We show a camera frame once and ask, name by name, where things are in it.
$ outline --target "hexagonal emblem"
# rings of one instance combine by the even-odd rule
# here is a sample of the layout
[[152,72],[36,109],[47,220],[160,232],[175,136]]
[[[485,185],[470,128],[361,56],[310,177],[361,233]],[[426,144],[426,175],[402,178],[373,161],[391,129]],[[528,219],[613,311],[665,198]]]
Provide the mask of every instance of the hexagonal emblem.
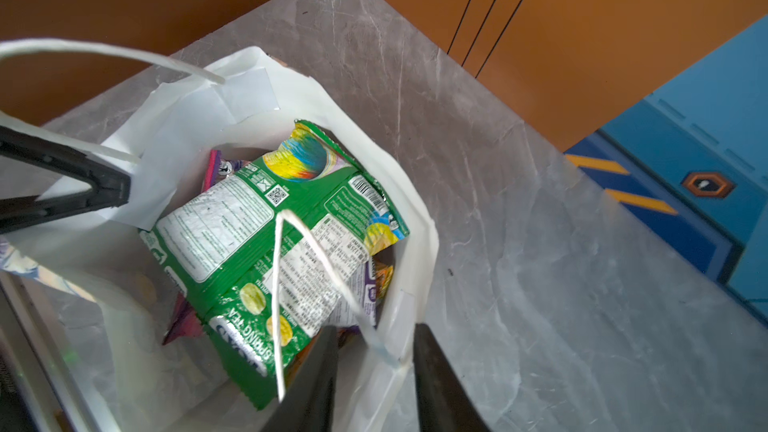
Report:
[[683,186],[696,197],[725,198],[736,184],[719,172],[691,172]]

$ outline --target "white rope handle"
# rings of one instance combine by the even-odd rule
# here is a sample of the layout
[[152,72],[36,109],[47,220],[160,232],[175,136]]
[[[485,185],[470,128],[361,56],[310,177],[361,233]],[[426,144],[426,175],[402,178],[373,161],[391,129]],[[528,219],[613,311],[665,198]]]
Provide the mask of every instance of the white rope handle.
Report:
[[295,227],[296,230],[301,232],[301,235],[303,235],[317,255],[317,258],[326,270],[333,287],[341,293],[341,296],[344,297],[344,300],[355,315],[357,325],[360,327],[360,334],[362,335],[363,340],[366,341],[366,344],[368,344],[368,347],[377,352],[382,360],[391,367],[403,367],[400,360],[390,354],[389,350],[386,349],[384,342],[379,337],[379,332],[373,328],[370,319],[362,310],[358,297],[356,297],[350,288],[347,287],[344,279],[341,278],[339,273],[333,267],[331,260],[328,258],[328,254],[322,249],[322,246],[312,234],[310,228],[307,227],[306,224],[302,222],[301,218],[293,213],[293,211],[283,209],[278,212],[275,217],[275,252],[272,257],[272,341],[275,348],[275,376],[277,379],[278,401],[282,402],[283,397],[285,397],[286,394],[285,377],[283,375],[283,350],[280,338],[280,247],[283,245],[283,221],[288,221],[288,223]]
[[[225,78],[222,76],[218,76],[215,73],[193,66],[186,62],[171,59],[170,57],[163,56],[159,53],[145,52],[143,50],[129,49],[127,47],[111,46],[106,43],[82,42],[80,40],[63,39],[20,39],[0,42],[0,60],[12,56],[37,52],[85,52],[99,53],[106,56],[125,57],[127,59],[135,59],[140,60],[141,62],[153,63],[167,69],[176,70],[178,72],[186,72],[195,76],[200,76],[206,80],[216,82],[218,84],[223,84],[225,82]],[[66,137],[62,134],[57,134],[56,132],[51,132],[49,130],[27,124],[23,120],[11,117],[2,111],[0,111],[0,126],[7,127],[11,130],[15,130],[16,132],[20,132],[28,136],[38,137],[40,139],[48,140],[63,146],[73,147],[75,149],[83,150],[86,152],[97,153],[101,154],[102,156],[125,160],[126,162],[140,162],[140,159],[132,154],[122,152],[120,150],[115,150],[110,147],[105,147],[99,144],[72,139],[71,137]]]

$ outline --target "shopping bag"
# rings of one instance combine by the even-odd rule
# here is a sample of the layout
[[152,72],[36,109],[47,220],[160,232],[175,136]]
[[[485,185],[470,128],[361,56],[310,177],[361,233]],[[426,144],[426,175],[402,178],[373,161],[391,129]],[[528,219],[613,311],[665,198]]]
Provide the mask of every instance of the shopping bag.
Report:
[[[134,58],[157,62],[154,56]],[[88,291],[104,304],[103,310],[112,307],[112,303],[120,304],[120,312],[125,314],[120,316],[123,322],[131,314],[146,322],[146,311],[131,302],[114,280],[121,271],[136,268],[148,274],[162,274],[141,243],[136,227],[151,228],[160,216],[197,195],[209,150],[273,150],[290,135],[295,120],[309,120],[330,130],[381,183],[410,228],[411,235],[394,246],[396,271],[378,327],[387,350],[408,363],[414,323],[425,312],[438,236],[424,201],[397,161],[378,147],[317,81],[281,65],[258,47],[226,56],[205,67],[206,73],[191,66],[181,69],[177,62],[170,66],[197,75],[161,84],[101,144],[102,148],[88,149],[131,175],[128,204],[14,232],[8,234],[9,242],[21,253]],[[15,126],[21,132],[33,132],[24,125]],[[66,143],[89,148],[75,142]],[[63,178],[44,196],[80,189],[81,183]],[[124,340],[125,337],[113,340],[110,336],[119,406],[131,411],[132,425],[148,430],[154,427],[147,428],[140,422],[149,420],[154,412],[142,414],[141,409],[163,408],[162,404],[173,398],[167,397],[167,390],[152,388],[150,384],[150,375],[162,369],[162,360],[144,354],[144,359],[152,363],[145,374],[138,360],[126,358],[123,362],[125,350],[116,350],[120,347],[115,342]],[[334,428],[379,430],[406,372],[407,368],[384,363],[361,341],[341,350]],[[175,410],[182,414],[185,407],[186,404],[176,404]]]

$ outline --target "marble tabletop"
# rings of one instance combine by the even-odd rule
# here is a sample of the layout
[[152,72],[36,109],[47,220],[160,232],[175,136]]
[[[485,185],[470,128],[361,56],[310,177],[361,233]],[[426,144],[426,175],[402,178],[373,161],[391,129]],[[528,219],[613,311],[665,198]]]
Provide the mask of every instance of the marble tabletop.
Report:
[[[441,243],[425,321],[492,430],[768,428],[768,331],[384,0],[272,0],[175,56],[252,45],[413,180]],[[103,140],[179,77],[149,68],[48,128]],[[417,429],[411,375],[384,430]]]

